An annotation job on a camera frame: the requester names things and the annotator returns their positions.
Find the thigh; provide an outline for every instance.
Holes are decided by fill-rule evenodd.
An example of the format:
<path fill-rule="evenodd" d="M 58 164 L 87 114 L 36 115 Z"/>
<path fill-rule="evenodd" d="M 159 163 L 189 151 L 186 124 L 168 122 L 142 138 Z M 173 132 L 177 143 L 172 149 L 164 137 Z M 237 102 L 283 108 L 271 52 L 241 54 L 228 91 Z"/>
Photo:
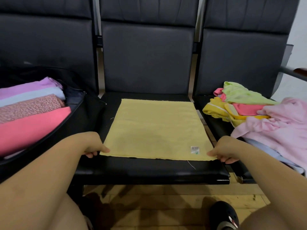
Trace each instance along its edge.
<path fill-rule="evenodd" d="M 246 218 L 240 226 L 240 230 L 290 230 L 282 217 L 267 205 Z"/>
<path fill-rule="evenodd" d="M 88 230 L 83 214 L 74 201 L 65 194 L 48 230 Z"/>

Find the black bag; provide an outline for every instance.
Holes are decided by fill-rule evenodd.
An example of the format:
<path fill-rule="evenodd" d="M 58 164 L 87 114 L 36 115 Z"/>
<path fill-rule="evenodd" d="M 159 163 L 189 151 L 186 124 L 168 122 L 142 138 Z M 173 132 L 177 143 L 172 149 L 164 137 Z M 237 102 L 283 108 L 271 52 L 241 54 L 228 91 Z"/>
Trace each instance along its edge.
<path fill-rule="evenodd" d="M 63 91 L 82 92 L 80 101 L 72 103 L 72 111 L 51 133 L 21 153 L 0 160 L 0 183 L 28 165 L 60 140 L 80 132 L 95 131 L 98 116 L 102 115 L 105 103 L 82 82 L 80 76 L 68 69 L 56 67 L 4 68 L 0 67 L 0 88 L 11 87 L 51 77 L 63 85 Z"/>

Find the forearm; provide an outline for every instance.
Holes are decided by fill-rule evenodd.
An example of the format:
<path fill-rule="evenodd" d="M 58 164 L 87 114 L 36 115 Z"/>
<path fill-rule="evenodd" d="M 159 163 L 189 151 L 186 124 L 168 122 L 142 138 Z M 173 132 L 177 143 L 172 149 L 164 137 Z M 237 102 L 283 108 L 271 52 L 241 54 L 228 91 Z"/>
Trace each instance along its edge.
<path fill-rule="evenodd" d="M 265 152 L 248 147 L 241 161 L 291 229 L 307 226 L 307 179 Z"/>
<path fill-rule="evenodd" d="M 45 229 L 67 191 L 84 150 L 80 141 L 68 137 L 3 182 L 0 229 Z"/>

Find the wooden floor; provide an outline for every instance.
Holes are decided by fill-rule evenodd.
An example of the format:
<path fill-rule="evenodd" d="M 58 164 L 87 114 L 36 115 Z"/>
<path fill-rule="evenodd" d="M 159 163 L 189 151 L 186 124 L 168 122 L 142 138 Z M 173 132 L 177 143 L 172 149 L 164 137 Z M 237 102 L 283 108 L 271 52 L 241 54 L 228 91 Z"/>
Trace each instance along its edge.
<path fill-rule="evenodd" d="M 216 201 L 231 204 L 240 222 L 269 204 L 257 184 L 239 184 L 232 173 L 230 182 L 229 185 L 89 185 L 84 194 L 95 201 L 99 229 L 198 230 L 209 229 L 208 209 Z"/>

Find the chair seat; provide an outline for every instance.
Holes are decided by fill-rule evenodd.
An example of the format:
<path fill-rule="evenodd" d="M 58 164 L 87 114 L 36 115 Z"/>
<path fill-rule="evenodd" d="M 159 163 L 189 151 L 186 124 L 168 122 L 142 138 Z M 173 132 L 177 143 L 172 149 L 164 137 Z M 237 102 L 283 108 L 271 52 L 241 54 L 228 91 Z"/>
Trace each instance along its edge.
<path fill-rule="evenodd" d="M 234 128 L 231 123 L 224 122 L 222 121 L 222 119 L 213 118 L 212 116 L 206 115 L 202 112 L 202 109 L 208 102 L 210 102 L 211 98 L 214 98 L 214 96 L 202 95 L 194 96 L 193 100 L 196 108 L 200 110 L 202 116 L 204 117 L 204 120 L 210 128 L 214 138 L 216 140 L 219 140 L 222 136 L 230 136 Z M 253 177 L 251 176 L 251 173 L 241 161 L 231 164 L 231 167 L 236 176 L 239 177 L 240 180 L 242 180 L 242 183 L 255 183 Z"/>
<path fill-rule="evenodd" d="M 144 100 L 190 101 L 186 95 L 107 92 L 101 100 L 106 109 L 98 123 L 98 133 L 105 140 L 122 98 Z M 123 158 L 99 155 L 83 156 L 73 183 L 99 184 L 228 184 L 229 173 L 218 160 L 188 161 Z"/>

